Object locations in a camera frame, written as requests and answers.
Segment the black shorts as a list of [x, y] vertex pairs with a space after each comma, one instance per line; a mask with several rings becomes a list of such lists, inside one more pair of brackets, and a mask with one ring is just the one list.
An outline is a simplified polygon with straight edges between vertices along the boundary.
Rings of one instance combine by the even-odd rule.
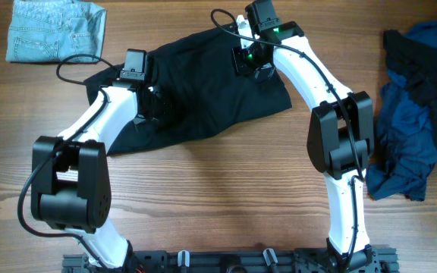
[[110, 155], [160, 149], [213, 137], [230, 126], [291, 108], [278, 74], [258, 83], [239, 76], [231, 50], [240, 41], [218, 28], [195, 33], [151, 52], [150, 86], [171, 103], [169, 115], [129, 121], [108, 148]]

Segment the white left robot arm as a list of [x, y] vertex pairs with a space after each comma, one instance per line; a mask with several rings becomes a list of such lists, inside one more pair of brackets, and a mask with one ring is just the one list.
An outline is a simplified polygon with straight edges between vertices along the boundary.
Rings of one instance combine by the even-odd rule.
[[143, 263], [108, 214], [112, 192], [107, 151], [121, 130], [160, 121], [166, 104], [150, 86], [152, 59], [127, 50], [115, 78], [98, 87], [85, 113], [58, 136], [33, 144], [32, 173], [20, 193], [17, 215], [38, 237], [71, 237], [84, 250], [84, 268], [93, 272], [142, 272]]

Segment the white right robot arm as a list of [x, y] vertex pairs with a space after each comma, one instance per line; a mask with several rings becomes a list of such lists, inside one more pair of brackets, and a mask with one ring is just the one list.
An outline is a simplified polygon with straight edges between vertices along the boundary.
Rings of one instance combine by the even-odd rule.
[[281, 71], [310, 110], [307, 151], [325, 179], [330, 209], [326, 267], [355, 272], [373, 259], [363, 212], [363, 183], [373, 153], [373, 102], [337, 81], [299, 26], [284, 23], [271, 1], [254, 1], [237, 17], [237, 69], [263, 77]]

